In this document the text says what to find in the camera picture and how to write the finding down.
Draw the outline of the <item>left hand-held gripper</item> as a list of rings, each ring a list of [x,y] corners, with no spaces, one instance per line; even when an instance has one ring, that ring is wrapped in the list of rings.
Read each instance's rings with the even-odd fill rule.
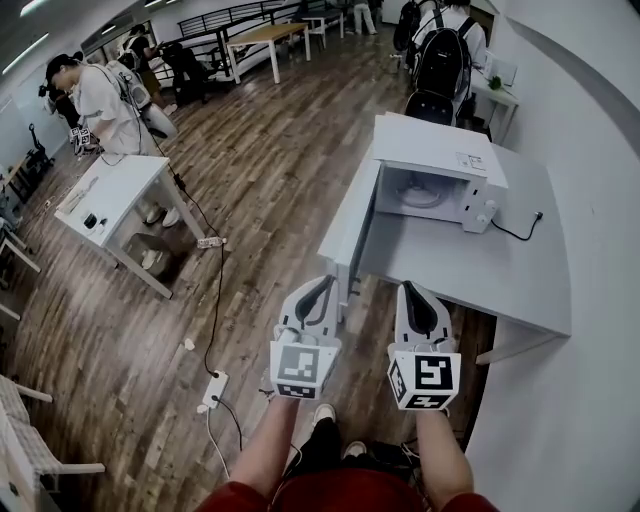
[[[329,338],[338,313],[339,285],[332,275],[307,281],[285,299],[270,342],[269,377],[277,396],[320,398],[342,348],[339,339]]]

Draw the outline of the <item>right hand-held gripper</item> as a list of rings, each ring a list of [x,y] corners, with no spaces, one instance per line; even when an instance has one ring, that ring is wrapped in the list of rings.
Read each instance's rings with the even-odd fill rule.
[[[435,346],[451,333],[449,311],[436,296],[411,281],[398,286],[387,377],[399,410],[442,411],[458,395],[461,354],[416,345]]]

